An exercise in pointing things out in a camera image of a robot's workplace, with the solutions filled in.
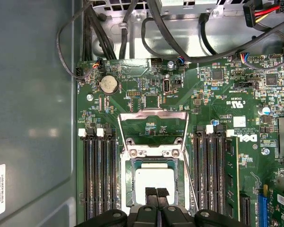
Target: motherboard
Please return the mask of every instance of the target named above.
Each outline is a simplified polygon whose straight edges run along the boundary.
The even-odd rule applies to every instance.
[[[78,223],[129,213],[156,187],[191,215],[284,226],[284,66],[98,59],[79,62],[77,75],[91,68],[77,83]]]

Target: red wire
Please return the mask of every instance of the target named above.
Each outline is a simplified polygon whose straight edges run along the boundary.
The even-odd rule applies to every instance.
[[[260,11],[260,12],[256,12],[255,13],[255,16],[261,16],[263,14],[267,14],[267,13],[271,13],[277,9],[280,9],[280,6],[274,6],[272,8],[269,8],[269,9],[266,9],[266,10],[263,10],[263,11]]]

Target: black ram slot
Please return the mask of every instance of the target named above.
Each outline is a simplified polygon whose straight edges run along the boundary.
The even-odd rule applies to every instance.
[[[105,212],[108,210],[107,207],[107,141],[102,140],[101,141],[101,205],[102,205],[102,212]]]
[[[209,209],[209,147],[210,136],[206,136],[203,139],[204,152],[203,152],[203,187],[204,187],[204,206],[202,209]]]
[[[116,160],[112,138],[84,139],[85,220],[116,209]]]
[[[225,133],[206,135],[200,128],[194,137],[195,192],[200,209],[225,213]]]
[[[219,152],[216,142],[216,138],[213,138],[213,201],[214,201],[214,211],[218,212],[219,209],[219,172],[220,172],[220,163],[219,163]]]
[[[209,204],[208,204],[208,209],[209,210],[214,210],[215,209],[215,206],[216,206],[216,202],[214,200],[214,194],[213,194],[213,189],[214,189],[214,162],[213,162],[213,154],[214,154],[214,151],[213,151],[213,145],[214,145],[214,138],[212,135],[208,135],[208,149],[207,149],[207,152],[208,152],[208,177],[207,177],[207,182],[208,182],[208,197],[209,197]]]
[[[110,204],[111,209],[116,209],[116,182],[117,182],[117,150],[115,140],[110,141]]]
[[[218,152],[218,166],[219,174],[218,178],[218,213],[225,213],[225,153],[226,153],[226,144],[225,137],[223,133],[216,134],[216,144],[217,144],[217,152]]]
[[[194,158],[194,173],[195,173],[195,193],[196,193],[196,199],[197,199],[197,204],[200,206],[202,198],[200,194],[201,190],[201,184],[200,184],[200,150],[202,150],[202,134],[198,133],[194,137],[194,153],[195,153],[195,158]]]

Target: chip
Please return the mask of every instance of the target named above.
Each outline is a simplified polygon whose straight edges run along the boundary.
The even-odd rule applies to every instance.
[[[146,96],[146,108],[158,108],[158,97]]]
[[[195,105],[201,105],[201,104],[202,104],[201,99],[196,98],[196,99],[194,100],[194,104],[195,104]]]
[[[212,78],[213,80],[223,80],[223,70],[213,69]]]
[[[278,85],[278,75],[277,74],[266,74],[266,85],[267,86]]]

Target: green circuit board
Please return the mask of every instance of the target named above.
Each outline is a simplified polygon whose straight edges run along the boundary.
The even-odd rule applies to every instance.
[[[251,56],[248,60],[264,67],[282,59]],[[83,75],[94,63],[79,62],[78,75]],[[242,214],[240,206],[242,201],[248,202],[247,223],[265,226],[259,220],[262,215],[258,197],[267,193],[264,190],[267,185],[273,200],[276,178],[284,177],[284,157],[279,155],[278,144],[278,118],[284,117],[284,66],[258,71],[227,58],[206,64],[177,61],[172,69],[167,67],[168,61],[161,59],[104,63],[104,74],[95,69],[77,83],[77,128],[81,133],[85,130],[87,136],[93,135],[93,142],[82,134],[77,141],[78,223],[107,209],[120,209],[122,199],[130,200],[121,196],[120,154],[124,144],[118,116],[156,108],[186,112],[187,134],[184,135],[183,120],[150,116],[121,122],[125,139],[158,146],[172,144],[175,138],[185,136],[199,208],[214,209],[243,221],[246,214]],[[116,89],[109,95],[100,85],[107,75],[117,81]],[[268,114],[263,113],[264,107],[270,109]],[[217,122],[213,120],[219,125],[214,126],[213,134],[207,133],[206,126]],[[103,139],[97,139],[98,130],[105,134]],[[189,199],[194,213],[191,193]],[[267,208],[269,222],[275,206],[273,203],[267,206],[271,206]]]

